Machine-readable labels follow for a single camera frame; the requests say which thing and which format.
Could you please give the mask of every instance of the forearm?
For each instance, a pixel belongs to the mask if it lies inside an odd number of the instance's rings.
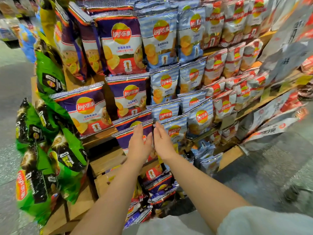
[[[165,163],[207,225],[216,232],[228,213],[249,203],[233,190],[192,166],[178,154]]]
[[[71,234],[121,234],[141,167],[139,163],[127,160],[118,168],[107,192],[97,200]]]

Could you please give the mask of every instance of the gray floor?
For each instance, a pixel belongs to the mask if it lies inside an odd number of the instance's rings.
[[[15,201],[15,178],[20,155],[15,150],[16,111],[31,95],[33,64],[20,49],[9,49],[0,41],[0,228],[1,235],[33,235],[38,228],[19,212]],[[301,193],[300,202],[289,205],[283,191],[293,183],[313,189],[313,106],[306,119],[279,136],[273,146],[236,160],[217,179],[244,196],[250,203],[280,212],[313,216],[312,197]]]

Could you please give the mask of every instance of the left hand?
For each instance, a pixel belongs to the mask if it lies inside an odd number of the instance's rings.
[[[143,140],[143,126],[141,124],[134,128],[133,136],[128,144],[127,160],[134,161],[143,165],[148,159],[152,150],[152,133],[148,134],[146,140]]]

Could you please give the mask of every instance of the person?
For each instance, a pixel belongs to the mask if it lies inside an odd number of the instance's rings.
[[[96,201],[71,235],[312,234],[311,217],[254,207],[230,188],[192,166],[175,152],[169,135],[158,122],[154,128],[155,150],[169,165],[197,211],[179,217],[153,218],[123,230],[139,171],[152,150],[152,134],[147,136],[146,142],[142,137],[140,124],[130,139],[126,162],[106,193]]]

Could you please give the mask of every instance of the right arm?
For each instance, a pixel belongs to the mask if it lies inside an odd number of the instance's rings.
[[[156,125],[154,129],[156,152],[164,163],[170,166],[179,185],[215,233],[231,210],[242,206],[250,206],[236,192],[198,170],[177,154],[164,127],[159,122]]]

